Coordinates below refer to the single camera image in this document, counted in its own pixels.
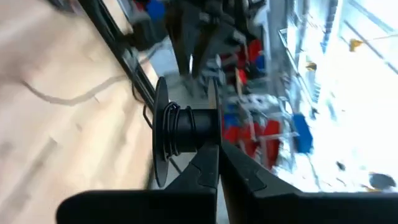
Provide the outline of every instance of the wooden table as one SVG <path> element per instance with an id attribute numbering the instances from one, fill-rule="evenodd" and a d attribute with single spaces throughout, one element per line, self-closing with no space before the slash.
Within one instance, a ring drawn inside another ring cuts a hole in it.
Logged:
<path id="1" fill-rule="evenodd" d="M 54 223 L 82 190 L 143 188 L 152 132 L 88 19 L 41 1 L 0 11 L 0 223 Z"/>

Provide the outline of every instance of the wire coil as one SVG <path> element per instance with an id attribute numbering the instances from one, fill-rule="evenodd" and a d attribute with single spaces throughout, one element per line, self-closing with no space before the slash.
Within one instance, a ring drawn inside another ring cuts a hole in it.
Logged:
<path id="1" fill-rule="evenodd" d="M 196 136 L 196 125 L 195 118 L 192 113 L 192 109 L 190 106 L 187 106 L 186 111 L 188 112 L 188 117 L 190 119 L 190 126 L 192 136 L 195 138 Z M 171 156 L 179 156 L 180 151 L 177 146 L 177 129 L 178 129 L 178 120 L 180 118 L 180 110 L 181 107 L 176 104 L 176 102 L 170 102 L 164 109 L 163 113 L 163 135 L 167 136 L 164 142 L 164 150 L 165 150 L 165 159 L 169 159 Z"/>

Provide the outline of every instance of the blue container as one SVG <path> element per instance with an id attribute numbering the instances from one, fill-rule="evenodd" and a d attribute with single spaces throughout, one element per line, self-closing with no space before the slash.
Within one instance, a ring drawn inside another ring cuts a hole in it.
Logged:
<path id="1" fill-rule="evenodd" d="M 146 12 L 152 20 L 161 20 L 166 13 L 163 3 L 157 0 L 151 0 L 146 6 Z"/>
<path id="2" fill-rule="evenodd" d="M 228 129 L 229 127 L 238 127 L 239 119 L 233 114 L 224 114 L 224 127 Z"/>
<path id="3" fill-rule="evenodd" d="M 311 152 L 313 137 L 310 128 L 302 114 L 293 114 L 292 121 L 299 136 L 296 137 L 296 150 L 298 153 Z"/>
<path id="4" fill-rule="evenodd" d="M 259 55 L 255 61 L 254 64 L 258 69 L 266 69 L 266 59 L 263 55 Z"/>

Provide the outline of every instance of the yellow object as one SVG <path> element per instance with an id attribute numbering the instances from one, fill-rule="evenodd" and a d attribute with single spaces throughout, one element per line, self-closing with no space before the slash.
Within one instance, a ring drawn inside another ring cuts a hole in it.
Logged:
<path id="1" fill-rule="evenodd" d="M 379 189 L 373 189 L 373 188 L 370 188 L 370 187 L 365 187 L 365 188 L 366 188 L 367 192 L 381 192 L 381 190 L 379 190 Z"/>
<path id="2" fill-rule="evenodd" d="M 356 39 L 349 40 L 349 51 L 355 52 L 356 48 L 361 46 L 362 44 L 363 44 L 363 41 L 360 41 L 360 40 L 356 40 Z"/>
<path id="3" fill-rule="evenodd" d="M 351 40 L 349 40 L 349 51 L 350 52 L 355 52 L 355 49 L 357 47 L 361 46 L 364 42 L 369 42 L 369 41 L 372 41 L 372 40 L 387 39 L 387 38 L 390 38 L 390 37 L 397 37 L 397 36 L 398 36 L 398 32 L 393 32 L 393 33 L 391 33 L 389 35 L 386 35 L 386 36 L 383 36 L 383 37 L 376 37 L 376 38 L 368 39 L 368 40 L 364 40 L 364 41 L 351 39 Z"/>
<path id="4" fill-rule="evenodd" d="M 305 68 L 308 69 L 308 71 L 314 72 L 317 70 L 317 65 L 313 62 L 310 62 Z"/>

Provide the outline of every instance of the spool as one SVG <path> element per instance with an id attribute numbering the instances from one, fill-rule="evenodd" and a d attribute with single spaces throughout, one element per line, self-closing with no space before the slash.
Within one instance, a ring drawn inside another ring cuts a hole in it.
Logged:
<path id="1" fill-rule="evenodd" d="M 159 187 L 166 183 L 171 156 L 196 152 L 206 142 L 221 144 L 221 111 L 215 81 L 210 80 L 208 89 L 210 109 L 193 110 L 169 102 L 165 78 L 159 78 L 152 122 L 152 156 Z"/>

